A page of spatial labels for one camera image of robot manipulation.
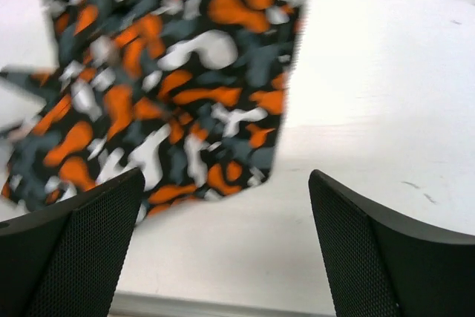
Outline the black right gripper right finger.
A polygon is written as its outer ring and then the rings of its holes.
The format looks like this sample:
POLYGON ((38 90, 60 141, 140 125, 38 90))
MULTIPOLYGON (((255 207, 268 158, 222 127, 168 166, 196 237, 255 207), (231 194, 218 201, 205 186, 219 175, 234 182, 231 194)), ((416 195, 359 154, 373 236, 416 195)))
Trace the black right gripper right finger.
POLYGON ((474 237, 403 215, 319 170, 309 176, 337 316, 473 316, 474 237))

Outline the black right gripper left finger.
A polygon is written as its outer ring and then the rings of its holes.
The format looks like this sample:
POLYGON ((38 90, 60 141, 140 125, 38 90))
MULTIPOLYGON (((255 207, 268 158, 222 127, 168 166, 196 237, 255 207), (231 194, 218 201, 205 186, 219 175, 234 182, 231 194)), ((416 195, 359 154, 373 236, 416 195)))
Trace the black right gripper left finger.
POLYGON ((1 315, 107 316, 143 189, 132 169, 1 222, 1 315))

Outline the orange camouflage shorts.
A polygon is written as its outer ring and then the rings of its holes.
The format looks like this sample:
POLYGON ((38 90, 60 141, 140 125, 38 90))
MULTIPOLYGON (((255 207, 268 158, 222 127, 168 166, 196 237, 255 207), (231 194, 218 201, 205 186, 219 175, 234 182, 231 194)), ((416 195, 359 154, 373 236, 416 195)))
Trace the orange camouflage shorts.
POLYGON ((57 66, 1 80, 44 100, 1 130, 1 198, 35 212, 138 168, 138 221, 265 183, 305 0, 42 0, 57 66))

